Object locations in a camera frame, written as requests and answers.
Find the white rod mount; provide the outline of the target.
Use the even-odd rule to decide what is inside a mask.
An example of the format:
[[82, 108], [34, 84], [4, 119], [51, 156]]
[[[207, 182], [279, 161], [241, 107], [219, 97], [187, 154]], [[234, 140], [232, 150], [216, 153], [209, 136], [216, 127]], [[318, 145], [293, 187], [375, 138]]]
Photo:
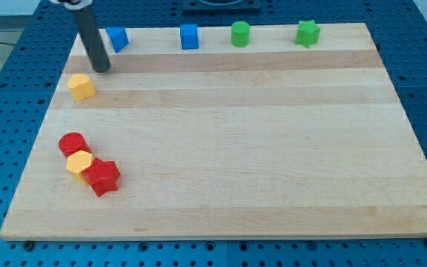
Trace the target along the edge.
[[50, 0], [54, 4], [62, 4], [68, 10], [81, 10], [92, 4], [92, 0]]

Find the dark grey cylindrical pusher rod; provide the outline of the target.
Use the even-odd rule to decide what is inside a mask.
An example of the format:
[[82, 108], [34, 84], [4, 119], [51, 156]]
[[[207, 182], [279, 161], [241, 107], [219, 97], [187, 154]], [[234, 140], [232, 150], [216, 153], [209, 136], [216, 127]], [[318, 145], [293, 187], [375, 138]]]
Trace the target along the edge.
[[73, 17], [93, 70], [97, 73], [107, 72], [110, 70], [111, 63], [99, 32], [92, 4], [76, 5]]

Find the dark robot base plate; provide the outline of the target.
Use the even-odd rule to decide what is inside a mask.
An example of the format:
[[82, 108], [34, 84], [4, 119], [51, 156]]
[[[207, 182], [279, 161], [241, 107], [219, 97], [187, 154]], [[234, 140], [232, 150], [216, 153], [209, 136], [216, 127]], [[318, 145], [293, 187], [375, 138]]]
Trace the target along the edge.
[[182, 0], [182, 10], [187, 11], [258, 11], [262, 0]]

